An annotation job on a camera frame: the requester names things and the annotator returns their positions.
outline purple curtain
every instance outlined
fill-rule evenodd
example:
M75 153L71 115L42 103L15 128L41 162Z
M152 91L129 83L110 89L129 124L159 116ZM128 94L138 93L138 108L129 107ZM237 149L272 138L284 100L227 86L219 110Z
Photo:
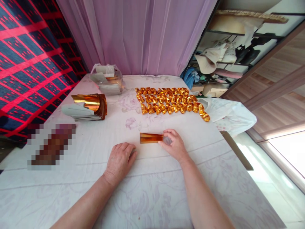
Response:
M217 0L57 0L89 69L176 75L186 67Z

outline floral tablecloth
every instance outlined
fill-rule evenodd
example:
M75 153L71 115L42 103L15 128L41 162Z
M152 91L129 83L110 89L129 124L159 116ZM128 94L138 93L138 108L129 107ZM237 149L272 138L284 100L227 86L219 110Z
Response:
M179 164L158 144L140 144L139 132L176 129L209 187L236 228L285 228L269 202L212 122L199 114L142 115L135 87L186 87L175 76L125 76L122 95L107 96L104 121L77 123L76 135L51 171L28 171L27 161L56 123L74 120L55 110L31 144L0 175L0 228L47 228L103 174L113 145L139 152L95 228L192 228ZM70 94L100 93L86 75ZM73 103L68 96L62 104Z

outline blue cloth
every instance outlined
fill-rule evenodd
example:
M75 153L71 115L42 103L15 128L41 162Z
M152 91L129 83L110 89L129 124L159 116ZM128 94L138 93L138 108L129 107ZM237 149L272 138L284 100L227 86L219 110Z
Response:
M180 75L180 78L183 78L183 81L185 82L185 84L188 86L189 89L192 89L193 87L193 83L198 82L199 81L199 75L196 71L194 71L194 68L189 68L186 71L185 76L183 77L184 71L183 73Z

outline hand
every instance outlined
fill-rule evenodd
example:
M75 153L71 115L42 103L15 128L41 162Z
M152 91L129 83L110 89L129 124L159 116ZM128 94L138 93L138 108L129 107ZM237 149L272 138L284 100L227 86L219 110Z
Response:
M137 151L131 154L131 151L135 148L135 145L127 142L120 143L112 148L103 176L113 187L118 186L130 171L138 154Z
M184 161L190 160L190 157L185 149L183 140L177 131L173 129L166 129L163 131L164 136L169 137L172 141L170 145L159 141L160 146L165 149L173 158L175 158L180 164Z

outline left hand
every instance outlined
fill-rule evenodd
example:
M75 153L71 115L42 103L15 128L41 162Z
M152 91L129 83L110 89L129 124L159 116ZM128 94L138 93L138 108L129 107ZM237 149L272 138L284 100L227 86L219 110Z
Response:
M113 187L118 186L130 171L138 155L137 151L131 154L131 151L135 148L135 145L127 142L120 143L112 148L103 176Z

